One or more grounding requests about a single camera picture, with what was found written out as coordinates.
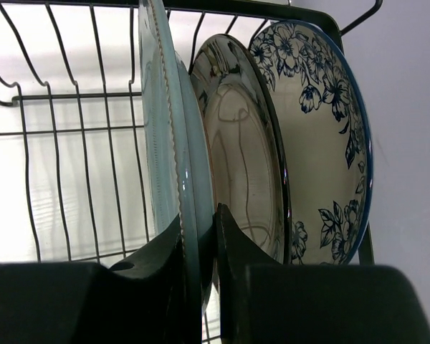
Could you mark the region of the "teal plate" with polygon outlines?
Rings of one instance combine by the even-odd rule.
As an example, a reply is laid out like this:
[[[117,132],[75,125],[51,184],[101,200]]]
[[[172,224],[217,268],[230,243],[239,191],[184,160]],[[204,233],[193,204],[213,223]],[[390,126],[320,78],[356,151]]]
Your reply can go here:
[[[146,151],[157,233],[179,220],[187,295],[203,315],[210,298],[209,233],[214,197],[204,126],[162,1],[140,1],[140,78]]]

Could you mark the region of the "blue floral plate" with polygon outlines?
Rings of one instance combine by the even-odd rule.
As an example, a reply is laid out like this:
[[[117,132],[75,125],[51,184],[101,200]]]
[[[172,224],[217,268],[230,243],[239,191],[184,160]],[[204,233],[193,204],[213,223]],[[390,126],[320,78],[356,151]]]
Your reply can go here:
[[[290,179],[293,264],[346,264],[368,225],[371,129],[340,48],[318,27],[279,21],[250,52],[279,121]]]

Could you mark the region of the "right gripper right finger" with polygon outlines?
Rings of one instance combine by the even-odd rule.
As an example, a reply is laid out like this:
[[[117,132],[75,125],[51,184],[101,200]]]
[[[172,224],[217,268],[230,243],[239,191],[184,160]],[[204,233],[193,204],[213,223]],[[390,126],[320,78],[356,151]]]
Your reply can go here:
[[[252,325],[255,314],[250,307],[248,267],[280,263],[242,232],[226,204],[218,204],[215,223],[222,342],[258,343]]]

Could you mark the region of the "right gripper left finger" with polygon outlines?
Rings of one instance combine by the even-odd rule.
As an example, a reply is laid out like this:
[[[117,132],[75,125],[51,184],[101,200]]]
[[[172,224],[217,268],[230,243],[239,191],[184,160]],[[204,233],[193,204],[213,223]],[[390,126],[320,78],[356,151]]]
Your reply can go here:
[[[150,242],[115,263],[111,328],[124,343],[181,343],[183,242],[180,216]]]

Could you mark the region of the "black rimmed plate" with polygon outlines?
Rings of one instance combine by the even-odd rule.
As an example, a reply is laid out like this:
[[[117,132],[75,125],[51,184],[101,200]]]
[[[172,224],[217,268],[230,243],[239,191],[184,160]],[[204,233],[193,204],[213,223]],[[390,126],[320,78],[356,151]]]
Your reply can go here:
[[[215,34],[199,49],[191,82],[208,135],[216,201],[266,254],[290,263],[285,149],[253,56],[238,39]]]

